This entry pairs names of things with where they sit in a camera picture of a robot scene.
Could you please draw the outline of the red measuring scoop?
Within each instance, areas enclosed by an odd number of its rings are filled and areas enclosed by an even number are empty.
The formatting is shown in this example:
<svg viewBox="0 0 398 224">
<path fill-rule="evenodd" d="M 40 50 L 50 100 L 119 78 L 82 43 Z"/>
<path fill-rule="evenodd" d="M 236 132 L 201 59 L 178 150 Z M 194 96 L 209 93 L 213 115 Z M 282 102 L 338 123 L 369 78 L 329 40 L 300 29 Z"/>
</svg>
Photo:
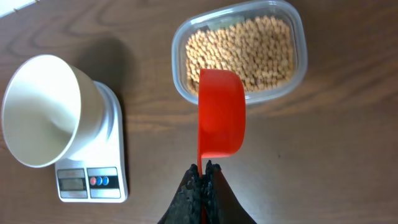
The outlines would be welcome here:
<svg viewBox="0 0 398 224">
<path fill-rule="evenodd" d="M 203 181 L 202 159 L 229 157 L 244 140 L 246 102 L 241 79 L 229 70 L 201 69 L 198 91 L 197 166 Z M 203 194 L 201 222 L 205 220 Z"/>
</svg>

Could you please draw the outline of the beige bowl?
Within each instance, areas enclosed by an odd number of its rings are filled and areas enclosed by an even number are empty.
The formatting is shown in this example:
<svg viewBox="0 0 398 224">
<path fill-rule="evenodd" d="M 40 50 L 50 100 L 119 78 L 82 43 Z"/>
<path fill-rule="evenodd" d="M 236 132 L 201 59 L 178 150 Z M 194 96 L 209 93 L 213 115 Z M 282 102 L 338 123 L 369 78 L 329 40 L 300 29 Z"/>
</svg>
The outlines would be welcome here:
<svg viewBox="0 0 398 224">
<path fill-rule="evenodd" d="M 37 55 L 7 85 L 2 135 L 20 163 L 46 167 L 88 145 L 100 132 L 105 110 L 88 75 L 55 55 Z"/>
</svg>

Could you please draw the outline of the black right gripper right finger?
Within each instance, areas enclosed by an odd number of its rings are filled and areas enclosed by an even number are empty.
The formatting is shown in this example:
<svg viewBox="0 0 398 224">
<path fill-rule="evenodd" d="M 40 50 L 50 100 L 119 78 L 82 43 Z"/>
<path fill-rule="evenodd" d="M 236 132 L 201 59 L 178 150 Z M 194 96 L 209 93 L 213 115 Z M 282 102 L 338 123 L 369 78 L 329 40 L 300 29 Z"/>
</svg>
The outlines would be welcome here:
<svg viewBox="0 0 398 224">
<path fill-rule="evenodd" d="M 222 173 L 221 166 L 213 164 L 211 160 L 206 163 L 203 176 L 203 204 L 207 223 L 256 223 L 239 203 Z"/>
</svg>

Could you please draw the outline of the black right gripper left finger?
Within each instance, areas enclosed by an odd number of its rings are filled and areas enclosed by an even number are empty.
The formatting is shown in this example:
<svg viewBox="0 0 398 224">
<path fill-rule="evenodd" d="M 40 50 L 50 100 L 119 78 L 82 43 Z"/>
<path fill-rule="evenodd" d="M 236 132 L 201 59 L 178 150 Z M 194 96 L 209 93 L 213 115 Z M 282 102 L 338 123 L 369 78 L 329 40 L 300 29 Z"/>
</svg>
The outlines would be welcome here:
<svg viewBox="0 0 398 224">
<path fill-rule="evenodd" d="M 196 164 L 185 172 L 177 191 L 158 224 L 201 222 L 201 178 Z"/>
</svg>

